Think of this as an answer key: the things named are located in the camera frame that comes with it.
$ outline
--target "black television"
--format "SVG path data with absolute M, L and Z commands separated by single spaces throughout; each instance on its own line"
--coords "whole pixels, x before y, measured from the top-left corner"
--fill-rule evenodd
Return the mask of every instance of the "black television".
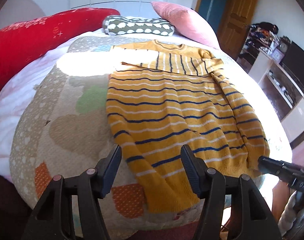
M 285 70 L 289 70 L 291 73 L 290 76 L 294 80 L 298 79 L 300 84 L 303 86 L 301 89 L 304 89 L 304 50 L 302 50 L 295 42 L 292 42 L 288 48 L 285 57 L 282 60 L 282 65 Z

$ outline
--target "orange patch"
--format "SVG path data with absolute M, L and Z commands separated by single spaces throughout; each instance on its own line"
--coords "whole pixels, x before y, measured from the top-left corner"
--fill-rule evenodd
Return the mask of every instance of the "orange patch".
M 126 218 L 138 218 L 143 215 L 145 196 L 140 184 L 130 184 L 112 188 L 112 198 L 116 210 Z
M 40 198 L 52 177 L 50 176 L 47 165 L 43 162 L 35 169 L 34 183 L 37 197 Z

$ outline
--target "green patch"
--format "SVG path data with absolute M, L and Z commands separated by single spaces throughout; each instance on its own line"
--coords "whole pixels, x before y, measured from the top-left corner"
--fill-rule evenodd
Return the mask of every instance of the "green patch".
M 79 114 L 86 114 L 98 110 L 101 107 L 105 107 L 106 101 L 107 89 L 99 86 L 92 86 L 77 100 L 75 110 Z

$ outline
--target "white bed sheet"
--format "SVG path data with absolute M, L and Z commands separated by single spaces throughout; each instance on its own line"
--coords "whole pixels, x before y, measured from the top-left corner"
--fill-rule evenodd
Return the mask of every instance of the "white bed sheet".
M 23 68 L 23 70 L 14 76 L 0 92 L 0 175 L 9 181 L 12 182 L 9 169 L 9 157 L 13 136 L 20 116 L 35 95 L 35 90 L 33 88 L 42 82 L 53 68 L 56 61 L 67 52 L 72 42 L 77 38 L 84 36 L 108 37 L 108 35 L 104 34 L 102 29 L 99 29 L 95 32 L 84 33 L 70 39 L 56 49 L 47 52 L 44 57 L 35 60 Z M 266 137 L 273 138 L 272 141 L 274 143 L 279 140 L 279 144 L 270 145 L 270 157 L 276 160 L 291 162 L 291 147 L 272 105 L 256 82 L 223 51 L 197 43 L 179 34 L 175 34 L 172 37 L 146 33 L 125 34 L 123 36 L 151 40 L 157 39 L 161 42 L 165 41 L 178 44 L 184 43 L 189 46 L 208 49 L 217 58 L 221 58 L 225 64 L 226 76 L 244 93 L 245 98 L 255 109 L 266 133 Z M 270 195 L 271 189 L 277 181 L 277 177 L 268 175 L 268 178 L 261 188 L 261 192 L 265 192 L 265 196 L 267 194 Z

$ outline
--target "blue wall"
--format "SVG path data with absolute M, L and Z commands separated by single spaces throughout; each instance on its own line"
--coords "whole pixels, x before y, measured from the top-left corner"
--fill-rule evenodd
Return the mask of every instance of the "blue wall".
M 208 14 L 210 9 L 210 15 L 208 18 L 208 23 L 211 25 L 215 33 L 217 33 L 221 18 L 225 9 L 227 0 L 213 0 L 212 6 L 210 8 L 211 0 L 202 0 L 199 8 L 199 15 L 204 19 Z

